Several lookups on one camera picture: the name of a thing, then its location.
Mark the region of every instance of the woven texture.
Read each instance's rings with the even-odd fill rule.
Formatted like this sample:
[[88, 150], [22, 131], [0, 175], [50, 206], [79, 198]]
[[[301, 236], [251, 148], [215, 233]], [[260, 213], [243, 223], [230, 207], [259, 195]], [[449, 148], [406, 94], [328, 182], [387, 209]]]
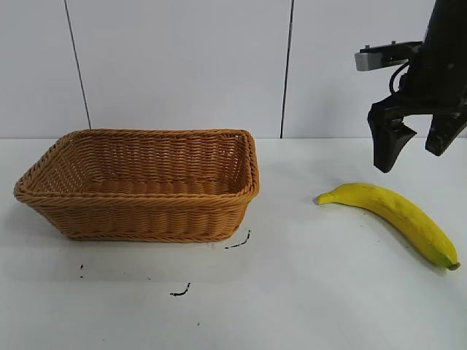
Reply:
[[221, 241], [259, 191], [246, 131], [76, 131], [15, 186], [15, 197], [76, 240]]

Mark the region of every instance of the yellow banana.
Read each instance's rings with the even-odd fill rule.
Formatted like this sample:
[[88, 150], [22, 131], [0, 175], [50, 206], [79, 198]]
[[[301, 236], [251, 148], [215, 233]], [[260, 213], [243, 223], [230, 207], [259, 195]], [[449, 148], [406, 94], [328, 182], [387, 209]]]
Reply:
[[357, 206], [379, 215], [398, 228], [434, 265], [459, 268], [455, 247], [438, 225], [403, 196], [372, 184], [343, 184], [317, 197], [317, 204]]

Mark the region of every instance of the white table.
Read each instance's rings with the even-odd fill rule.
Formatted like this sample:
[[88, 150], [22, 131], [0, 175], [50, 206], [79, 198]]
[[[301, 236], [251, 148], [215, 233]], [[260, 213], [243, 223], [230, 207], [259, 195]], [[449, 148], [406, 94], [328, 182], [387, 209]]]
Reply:
[[[141, 244], [62, 237], [12, 197], [53, 140], [1, 140], [1, 348], [467, 349], [467, 139], [441, 158], [423, 142], [381, 174], [368, 139], [258, 140], [261, 193], [236, 235]], [[418, 203], [464, 266], [442, 273], [372, 214], [313, 204], [343, 182]]]

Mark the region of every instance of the black scribble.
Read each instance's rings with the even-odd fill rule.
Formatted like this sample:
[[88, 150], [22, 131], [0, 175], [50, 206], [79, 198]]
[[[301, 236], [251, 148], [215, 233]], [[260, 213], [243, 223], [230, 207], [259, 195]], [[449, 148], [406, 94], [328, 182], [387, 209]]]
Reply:
[[183, 292], [181, 292], [181, 293], [170, 293], [170, 295], [173, 296], [173, 297], [181, 297], [182, 295], [187, 294], [187, 291], [190, 289], [190, 285], [191, 285], [191, 282], [187, 284], [187, 287]]
[[243, 242], [235, 244], [234, 246], [225, 246], [224, 249], [230, 249], [230, 248], [236, 248], [238, 246], [243, 246], [250, 239], [250, 233], [251, 233], [251, 230], [248, 230], [248, 235]]

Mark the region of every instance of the brown banana end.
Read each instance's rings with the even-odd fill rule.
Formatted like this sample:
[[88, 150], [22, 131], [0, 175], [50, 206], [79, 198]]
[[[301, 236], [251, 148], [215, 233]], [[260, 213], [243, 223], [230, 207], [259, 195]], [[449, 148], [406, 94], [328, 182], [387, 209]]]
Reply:
[[451, 270], [451, 271], [454, 271], [454, 270], [457, 270], [458, 268], [460, 267], [460, 263], [457, 262], [455, 264], [452, 264], [450, 267], [448, 267], [447, 269], [448, 270]]

